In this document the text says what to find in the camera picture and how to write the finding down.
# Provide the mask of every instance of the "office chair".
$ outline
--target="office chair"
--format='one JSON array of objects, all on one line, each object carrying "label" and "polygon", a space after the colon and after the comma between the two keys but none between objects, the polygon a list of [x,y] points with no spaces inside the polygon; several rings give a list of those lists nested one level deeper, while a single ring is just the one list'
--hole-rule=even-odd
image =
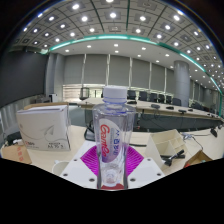
[{"label": "office chair", "polygon": [[165,97],[163,94],[159,94],[158,102],[159,103],[164,103]]},{"label": "office chair", "polygon": [[171,104],[171,100],[172,100],[171,96],[166,96],[166,103],[167,104]]},{"label": "office chair", "polygon": [[138,100],[147,101],[147,98],[148,98],[147,92],[143,92],[143,91],[139,92]]},{"label": "office chair", "polygon": [[156,93],[150,93],[149,102],[157,102],[157,94]]},{"label": "office chair", "polygon": [[80,100],[85,100],[85,99],[88,99],[89,98],[89,88],[87,87],[82,87],[80,89],[80,96],[79,96],[79,99]]},{"label": "office chair", "polygon": [[127,99],[128,100],[135,100],[136,98],[136,93],[134,90],[128,90],[128,96]]},{"label": "office chair", "polygon": [[172,105],[180,106],[181,107],[181,100],[180,99],[177,99],[177,98],[173,98]]}]

